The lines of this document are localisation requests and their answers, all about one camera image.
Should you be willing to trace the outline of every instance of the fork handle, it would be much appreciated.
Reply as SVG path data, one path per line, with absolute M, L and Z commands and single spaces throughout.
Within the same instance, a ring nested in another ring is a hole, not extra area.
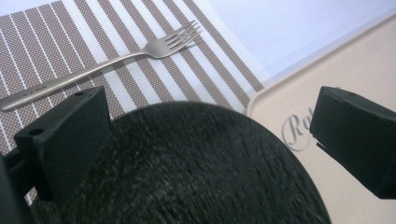
M 7 97 L 0 99 L 0 110 L 7 111 L 22 105 L 27 105 L 38 98 L 41 98 L 57 90 L 60 90 L 63 87 L 71 85 L 91 75 L 92 73 L 98 72 L 106 67 L 109 67 L 114 63 L 119 63 L 141 54 L 145 54 L 145 52 L 143 50 L 139 50 L 138 52 L 135 53 L 126 54 L 115 59 L 111 59 L 90 67 L 86 67 L 82 70 L 71 73 L 67 76 L 58 77 L 53 80 L 46 81 L 44 83 L 25 89 L 23 91 L 15 92 Z

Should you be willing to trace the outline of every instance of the fork tines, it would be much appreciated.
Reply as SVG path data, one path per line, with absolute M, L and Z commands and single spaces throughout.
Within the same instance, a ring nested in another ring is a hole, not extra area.
M 183 27 L 179 28 L 174 32 L 172 36 L 167 38 L 165 41 L 170 49 L 186 46 L 202 31 L 198 30 L 200 26 L 196 26 L 198 22 L 190 21 Z

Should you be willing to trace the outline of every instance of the striped placemat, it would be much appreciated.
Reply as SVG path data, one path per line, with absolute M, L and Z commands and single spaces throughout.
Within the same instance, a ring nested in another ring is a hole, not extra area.
M 130 60 L 45 99 L 1 112 L 0 148 L 68 95 L 105 86 L 111 118 L 145 105 L 199 101 L 245 112 L 269 80 L 206 1 L 57 1 L 0 17 L 0 97 L 143 48 L 196 20 L 203 32 L 162 60 Z

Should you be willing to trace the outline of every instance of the beige tray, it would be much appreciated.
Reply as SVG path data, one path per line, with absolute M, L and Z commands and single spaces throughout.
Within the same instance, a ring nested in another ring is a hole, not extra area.
M 247 108 L 247 115 L 273 132 L 303 164 L 333 223 L 396 223 L 396 200 L 376 198 L 316 147 L 308 128 L 321 86 L 353 91 L 396 111 L 396 17 L 259 92 Z

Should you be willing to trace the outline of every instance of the fork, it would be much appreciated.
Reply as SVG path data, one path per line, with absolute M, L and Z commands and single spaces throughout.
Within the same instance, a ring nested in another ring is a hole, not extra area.
M 53 80 L 38 84 L 23 91 L 13 93 L 0 99 L 0 110 L 7 111 L 16 107 L 27 105 L 36 99 L 53 93 L 68 85 L 75 83 L 92 73 L 98 72 L 114 63 L 133 58 L 137 55 L 149 55 L 156 59 L 167 57 L 189 44 L 201 31 L 196 27 L 197 22 L 190 21 L 173 33 L 164 36 L 158 40 L 148 42 L 141 50 L 111 59 L 90 67 L 86 67 L 77 72 L 71 73 L 64 77 L 58 77 Z

